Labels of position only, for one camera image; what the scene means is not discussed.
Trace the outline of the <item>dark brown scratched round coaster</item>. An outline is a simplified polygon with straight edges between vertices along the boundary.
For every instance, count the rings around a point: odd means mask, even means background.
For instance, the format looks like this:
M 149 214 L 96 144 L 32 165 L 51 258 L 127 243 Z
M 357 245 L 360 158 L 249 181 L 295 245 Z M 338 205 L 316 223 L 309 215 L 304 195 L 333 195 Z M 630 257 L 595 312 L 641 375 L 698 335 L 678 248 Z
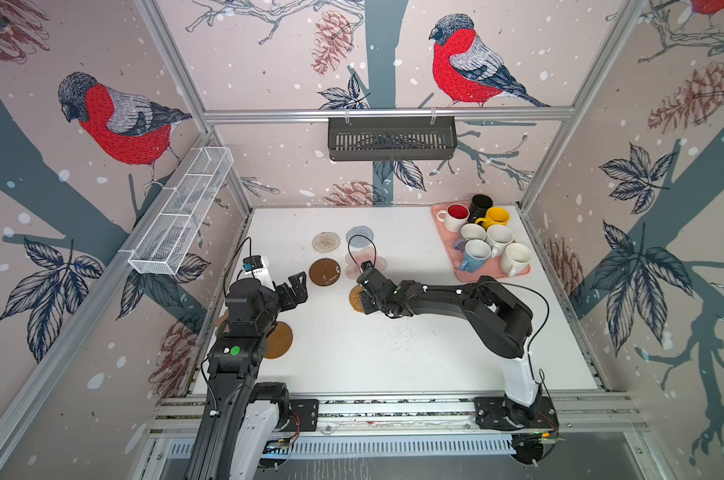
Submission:
M 339 280 L 341 269 L 337 261 L 331 258 L 321 258 L 310 266 L 308 275 L 315 285 L 327 287 Z

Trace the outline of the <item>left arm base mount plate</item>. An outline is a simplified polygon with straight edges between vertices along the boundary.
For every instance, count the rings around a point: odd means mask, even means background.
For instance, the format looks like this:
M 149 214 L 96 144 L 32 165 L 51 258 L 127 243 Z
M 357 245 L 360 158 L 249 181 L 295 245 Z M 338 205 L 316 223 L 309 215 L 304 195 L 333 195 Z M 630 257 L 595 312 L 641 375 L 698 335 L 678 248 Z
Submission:
M 291 399 L 287 420 L 278 426 L 278 432 L 315 432 L 319 415 L 317 399 Z

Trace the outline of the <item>beige woven round coaster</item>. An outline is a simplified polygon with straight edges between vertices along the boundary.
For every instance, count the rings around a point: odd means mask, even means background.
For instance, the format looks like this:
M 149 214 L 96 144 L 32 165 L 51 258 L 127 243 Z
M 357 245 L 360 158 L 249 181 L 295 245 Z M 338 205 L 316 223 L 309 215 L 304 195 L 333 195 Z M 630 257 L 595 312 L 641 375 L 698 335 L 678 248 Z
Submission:
M 340 236 L 335 232 L 320 232 L 312 239 L 312 248 L 319 253 L 330 253 L 340 245 Z

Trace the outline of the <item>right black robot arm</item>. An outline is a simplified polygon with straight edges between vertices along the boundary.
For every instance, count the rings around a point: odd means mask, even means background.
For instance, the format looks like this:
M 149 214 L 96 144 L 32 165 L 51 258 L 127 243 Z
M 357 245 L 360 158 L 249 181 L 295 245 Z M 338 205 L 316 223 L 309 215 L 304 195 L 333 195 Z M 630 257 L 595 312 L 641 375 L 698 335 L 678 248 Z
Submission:
M 504 395 L 479 398 L 476 423 L 484 429 L 517 431 L 543 418 L 542 385 L 529 355 L 533 312 L 528 305 L 490 276 L 462 285 L 427 285 L 413 280 L 396 284 L 373 263 L 362 264 L 357 284 L 363 311 L 391 319 L 442 315 L 468 321 L 483 345 L 503 358 Z

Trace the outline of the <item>blue woven round coaster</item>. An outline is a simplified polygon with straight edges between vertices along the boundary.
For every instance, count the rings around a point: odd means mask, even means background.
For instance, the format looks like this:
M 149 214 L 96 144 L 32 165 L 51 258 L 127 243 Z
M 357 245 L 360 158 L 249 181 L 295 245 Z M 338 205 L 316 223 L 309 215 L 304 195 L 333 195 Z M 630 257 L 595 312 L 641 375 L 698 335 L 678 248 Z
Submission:
M 363 249 L 373 243 L 374 234 L 365 225 L 352 227 L 346 234 L 347 245 L 353 249 Z

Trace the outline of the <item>pink flower resin coaster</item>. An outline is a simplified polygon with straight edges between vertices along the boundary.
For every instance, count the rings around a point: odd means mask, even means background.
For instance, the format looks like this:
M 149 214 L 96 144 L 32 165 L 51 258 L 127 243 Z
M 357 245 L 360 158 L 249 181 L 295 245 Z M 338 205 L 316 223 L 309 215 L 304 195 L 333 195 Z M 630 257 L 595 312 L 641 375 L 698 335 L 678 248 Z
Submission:
M 378 255 L 376 251 L 368 246 L 361 250 L 353 250 L 345 256 L 346 266 L 344 274 L 348 279 L 356 280 L 361 275 L 360 267 L 365 262 L 371 262 L 374 267 L 383 272 L 387 268 L 387 261 Z

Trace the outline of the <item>rattan woven round coaster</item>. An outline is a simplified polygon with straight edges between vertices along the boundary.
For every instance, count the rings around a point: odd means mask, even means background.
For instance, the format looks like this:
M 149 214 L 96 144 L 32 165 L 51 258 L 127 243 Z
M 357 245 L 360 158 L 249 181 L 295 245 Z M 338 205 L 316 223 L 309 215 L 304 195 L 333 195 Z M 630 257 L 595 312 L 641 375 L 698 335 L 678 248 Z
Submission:
M 351 289 L 351 291 L 349 292 L 349 296 L 348 296 L 349 303 L 350 303 L 352 309 L 358 313 L 364 312 L 364 306 L 363 306 L 362 299 L 361 299 L 361 294 L 363 292 L 364 292 L 364 289 L 361 286 L 356 285 Z

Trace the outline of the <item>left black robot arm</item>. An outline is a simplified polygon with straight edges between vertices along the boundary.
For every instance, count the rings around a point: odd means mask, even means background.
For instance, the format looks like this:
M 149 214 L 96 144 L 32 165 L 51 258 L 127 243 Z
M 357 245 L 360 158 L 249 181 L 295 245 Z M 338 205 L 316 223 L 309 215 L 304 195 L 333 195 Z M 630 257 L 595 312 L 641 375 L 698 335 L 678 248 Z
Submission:
M 268 287 L 242 277 L 225 297 L 228 317 L 207 354 L 205 410 L 186 479 L 251 479 L 271 433 L 288 422 L 284 383 L 257 381 L 277 316 L 308 300 L 304 272 Z

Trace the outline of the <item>brown wooden round coaster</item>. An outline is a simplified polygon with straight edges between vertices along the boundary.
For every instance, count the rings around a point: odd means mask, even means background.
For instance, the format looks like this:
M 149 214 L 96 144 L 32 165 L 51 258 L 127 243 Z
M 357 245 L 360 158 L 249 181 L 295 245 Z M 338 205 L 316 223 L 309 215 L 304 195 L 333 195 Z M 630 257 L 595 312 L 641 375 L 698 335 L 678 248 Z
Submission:
M 291 327 L 285 322 L 277 321 L 266 339 L 264 358 L 274 360 L 285 355 L 292 346 L 293 338 Z

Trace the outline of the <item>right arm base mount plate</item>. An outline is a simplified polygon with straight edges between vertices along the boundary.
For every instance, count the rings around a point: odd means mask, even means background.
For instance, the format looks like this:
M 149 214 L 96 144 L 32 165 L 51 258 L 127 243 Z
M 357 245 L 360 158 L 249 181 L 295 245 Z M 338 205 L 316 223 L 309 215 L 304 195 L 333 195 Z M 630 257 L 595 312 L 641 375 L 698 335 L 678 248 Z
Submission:
M 528 407 L 506 397 L 477 397 L 473 405 L 475 422 L 480 429 L 512 432 L 559 428 L 556 410 L 547 396 L 538 398 Z

